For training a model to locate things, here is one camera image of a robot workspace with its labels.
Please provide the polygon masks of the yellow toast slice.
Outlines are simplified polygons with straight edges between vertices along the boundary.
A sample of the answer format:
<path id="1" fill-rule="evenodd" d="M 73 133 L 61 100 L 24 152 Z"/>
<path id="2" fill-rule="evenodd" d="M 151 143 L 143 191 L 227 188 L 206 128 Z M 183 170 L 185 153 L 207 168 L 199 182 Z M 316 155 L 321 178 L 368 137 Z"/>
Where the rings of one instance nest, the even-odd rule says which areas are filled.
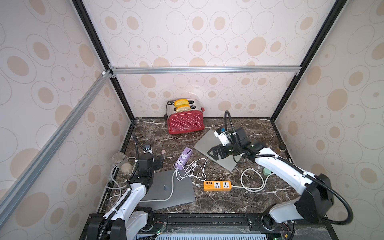
<path id="1" fill-rule="evenodd" d="M 189 105 L 189 101 L 187 99 L 179 99 L 174 102 L 174 106 L 177 108 L 179 106 Z"/>
<path id="2" fill-rule="evenodd" d="M 191 110 L 190 105 L 181 105 L 175 108 L 176 112 L 183 112 L 183 111 L 189 111 L 189 110 Z"/>

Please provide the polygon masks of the orange power strip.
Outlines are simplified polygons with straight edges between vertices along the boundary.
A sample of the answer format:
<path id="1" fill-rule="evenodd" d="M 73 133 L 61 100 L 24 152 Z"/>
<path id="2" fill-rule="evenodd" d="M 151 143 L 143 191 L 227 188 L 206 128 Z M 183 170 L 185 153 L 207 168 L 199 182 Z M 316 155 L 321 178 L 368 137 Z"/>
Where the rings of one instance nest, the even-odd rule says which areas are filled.
<path id="1" fill-rule="evenodd" d="M 204 181 L 205 192 L 227 192 L 232 190 L 230 181 Z"/>

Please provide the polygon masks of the yellow toast slice rear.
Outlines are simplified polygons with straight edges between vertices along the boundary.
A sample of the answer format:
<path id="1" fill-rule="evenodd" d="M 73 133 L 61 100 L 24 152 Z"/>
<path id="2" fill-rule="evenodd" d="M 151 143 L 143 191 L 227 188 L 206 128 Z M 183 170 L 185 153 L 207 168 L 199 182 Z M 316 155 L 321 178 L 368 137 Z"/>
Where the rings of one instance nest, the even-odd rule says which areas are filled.
<path id="1" fill-rule="evenodd" d="M 189 105 L 189 101 L 187 99 L 179 99 L 174 102 L 174 106 L 177 108 L 179 106 Z"/>

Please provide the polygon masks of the dark grey laptop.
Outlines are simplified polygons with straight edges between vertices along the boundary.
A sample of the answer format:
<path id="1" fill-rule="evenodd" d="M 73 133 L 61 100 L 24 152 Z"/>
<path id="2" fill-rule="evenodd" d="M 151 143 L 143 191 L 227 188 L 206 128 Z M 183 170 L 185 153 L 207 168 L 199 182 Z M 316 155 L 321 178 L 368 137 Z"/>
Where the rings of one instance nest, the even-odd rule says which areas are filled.
<path id="1" fill-rule="evenodd" d="M 140 207 L 149 207 L 154 211 L 193 203 L 196 200 L 191 178 L 177 180 L 174 171 L 154 173 L 154 182 Z"/>

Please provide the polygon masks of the red polka dot toaster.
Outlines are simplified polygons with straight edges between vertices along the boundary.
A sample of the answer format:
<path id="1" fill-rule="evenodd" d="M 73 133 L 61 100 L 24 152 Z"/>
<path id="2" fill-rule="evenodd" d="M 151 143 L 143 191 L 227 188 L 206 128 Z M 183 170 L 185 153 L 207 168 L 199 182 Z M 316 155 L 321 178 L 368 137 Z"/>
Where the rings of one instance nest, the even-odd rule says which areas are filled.
<path id="1" fill-rule="evenodd" d="M 167 124 L 168 132 L 171 135 L 185 134 L 191 132 L 201 131 L 205 128 L 204 114 L 205 109 L 201 106 L 199 100 L 187 99 L 191 110 L 176 112 L 174 101 L 168 101 L 166 105 L 167 110 Z"/>

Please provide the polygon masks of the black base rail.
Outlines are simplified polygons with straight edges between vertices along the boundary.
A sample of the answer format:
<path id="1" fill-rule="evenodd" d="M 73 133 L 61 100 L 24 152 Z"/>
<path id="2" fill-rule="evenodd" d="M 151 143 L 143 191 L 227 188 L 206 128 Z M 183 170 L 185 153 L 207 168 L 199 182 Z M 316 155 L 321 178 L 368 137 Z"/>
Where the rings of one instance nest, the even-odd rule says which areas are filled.
<path id="1" fill-rule="evenodd" d="M 266 230 L 261 214 L 152 214 L 149 225 L 123 233 L 123 221 L 110 223 L 104 240 L 336 240 L 329 223 L 304 220 Z"/>

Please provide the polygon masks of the green charger adapter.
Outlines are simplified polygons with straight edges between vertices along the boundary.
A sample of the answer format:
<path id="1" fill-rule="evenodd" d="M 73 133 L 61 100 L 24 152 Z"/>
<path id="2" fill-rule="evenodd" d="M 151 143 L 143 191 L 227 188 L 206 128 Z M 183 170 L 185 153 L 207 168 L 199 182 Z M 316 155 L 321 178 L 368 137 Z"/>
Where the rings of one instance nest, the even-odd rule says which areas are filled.
<path id="1" fill-rule="evenodd" d="M 272 171 L 269 170 L 269 169 L 267 169 L 267 168 L 264 168 L 264 169 L 263 169 L 263 174 L 264 174 L 265 176 L 269 176 L 269 175 L 272 174 Z"/>

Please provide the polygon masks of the purple power strip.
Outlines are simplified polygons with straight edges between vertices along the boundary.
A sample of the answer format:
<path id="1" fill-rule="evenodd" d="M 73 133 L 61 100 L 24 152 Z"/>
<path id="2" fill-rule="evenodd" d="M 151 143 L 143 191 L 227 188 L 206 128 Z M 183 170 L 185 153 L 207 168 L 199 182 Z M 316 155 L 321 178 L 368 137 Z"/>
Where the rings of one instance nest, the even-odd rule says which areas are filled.
<path id="1" fill-rule="evenodd" d="M 185 148 L 181 153 L 181 155 L 179 156 L 179 158 L 177 159 L 177 161 L 175 162 L 174 167 L 177 170 L 182 170 L 183 167 L 186 165 L 187 161 L 189 160 L 189 158 L 192 156 L 192 154 L 193 154 L 193 150 L 191 148 Z"/>

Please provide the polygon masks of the yellow toast slice front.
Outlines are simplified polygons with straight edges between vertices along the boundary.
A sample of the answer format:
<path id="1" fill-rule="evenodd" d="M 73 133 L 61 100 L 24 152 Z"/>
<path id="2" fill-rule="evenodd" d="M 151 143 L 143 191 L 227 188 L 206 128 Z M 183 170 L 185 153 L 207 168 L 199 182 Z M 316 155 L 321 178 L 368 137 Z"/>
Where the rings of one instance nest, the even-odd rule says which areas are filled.
<path id="1" fill-rule="evenodd" d="M 189 111 L 189 110 L 191 110 L 190 105 L 181 105 L 175 108 L 176 112 L 183 112 L 183 111 Z"/>

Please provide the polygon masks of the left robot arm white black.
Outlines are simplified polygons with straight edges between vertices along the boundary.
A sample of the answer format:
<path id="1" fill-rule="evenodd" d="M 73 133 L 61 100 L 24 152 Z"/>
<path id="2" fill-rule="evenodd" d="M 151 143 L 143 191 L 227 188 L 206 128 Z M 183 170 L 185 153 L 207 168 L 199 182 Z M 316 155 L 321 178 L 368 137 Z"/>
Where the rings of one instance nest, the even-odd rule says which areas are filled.
<path id="1" fill-rule="evenodd" d="M 90 215 L 81 235 L 82 240 L 132 240 L 140 232 L 154 226 L 153 210 L 140 207 L 154 182 L 155 171 L 163 168 L 163 155 L 144 153 L 135 160 L 127 189 L 103 216 Z"/>

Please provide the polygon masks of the horizontal aluminium frame bar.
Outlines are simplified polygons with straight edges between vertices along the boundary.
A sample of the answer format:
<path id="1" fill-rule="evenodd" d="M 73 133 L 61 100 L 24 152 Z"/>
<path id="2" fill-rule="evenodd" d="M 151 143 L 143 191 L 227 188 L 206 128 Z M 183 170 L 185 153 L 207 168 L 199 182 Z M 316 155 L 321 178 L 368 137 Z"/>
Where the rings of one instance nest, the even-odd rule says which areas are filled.
<path id="1" fill-rule="evenodd" d="M 114 74 L 298 73 L 301 66 L 112 67 Z"/>

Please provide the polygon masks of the silver apple laptop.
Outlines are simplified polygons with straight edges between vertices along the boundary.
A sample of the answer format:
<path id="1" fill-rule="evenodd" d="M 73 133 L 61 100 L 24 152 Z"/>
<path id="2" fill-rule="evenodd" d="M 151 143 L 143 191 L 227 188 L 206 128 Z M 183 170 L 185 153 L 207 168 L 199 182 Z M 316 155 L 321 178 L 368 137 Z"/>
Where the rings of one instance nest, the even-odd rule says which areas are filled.
<path id="1" fill-rule="evenodd" d="M 222 145 L 220 140 L 214 135 L 214 132 L 212 130 L 209 130 L 195 145 L 194 149 L 206 156 L 208 159 L 212 160 L 217 165 L 220 165 L 224 169 L 226 169 L 229 172 L 232 172 L 237 165 L 237 161 L 241 159 L 240 156 L 235 156 L 235 160 L 233 159 L 233 156 L 228 156 L 225 159 L 219 159 L 216 161 L 214 158 L 208 155 L 208 150 L 211 148 Z"/>

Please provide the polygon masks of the small brown spice bottle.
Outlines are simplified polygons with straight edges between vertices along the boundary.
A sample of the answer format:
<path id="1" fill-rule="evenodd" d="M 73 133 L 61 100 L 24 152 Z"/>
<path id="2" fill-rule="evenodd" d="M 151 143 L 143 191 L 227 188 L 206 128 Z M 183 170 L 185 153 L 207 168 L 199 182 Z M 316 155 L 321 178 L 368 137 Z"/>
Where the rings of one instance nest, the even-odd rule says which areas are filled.
<path id="1" fill-rule="evenodd" d="M 274 152 L 278 154 L 279 156 L 283 157 L 285 154 L 285 151 L 287 150 L 287 146 L 285 144 L 279 144 L 275 149 Z"/>

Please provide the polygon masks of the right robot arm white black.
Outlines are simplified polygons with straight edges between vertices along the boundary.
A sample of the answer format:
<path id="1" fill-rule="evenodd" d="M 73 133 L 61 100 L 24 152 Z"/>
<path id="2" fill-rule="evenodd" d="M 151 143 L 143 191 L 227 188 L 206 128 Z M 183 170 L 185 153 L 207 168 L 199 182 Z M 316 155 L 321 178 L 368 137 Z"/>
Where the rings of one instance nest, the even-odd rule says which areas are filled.
<path id="1" fill-rule="evenodd" d="M 319 223 L 321 220 L 334 225 L 348 225 L 354 218 L 353 210 L 347 201 L 332 189 L 330 179 L 324 175 L 315 175 L 297 167 L 285 160 L 271 148 L 260 141 L 251 142 L 243 128 L 229 131 L 224 128 L 214 132 L 220 144 L 208 150 L 208 155 L 214 160 L 229 156 L 240 156 L 268 170 L 288 183 L 300 197 L 268 208 L 263 216 L 267 229 L 274 224 L 286 221 L 305 220 L 309 223 Z M 341 221 L 329 220 L 327 212 L 334 205 L 334 198 L 344 205 L 347 217 Z"/>

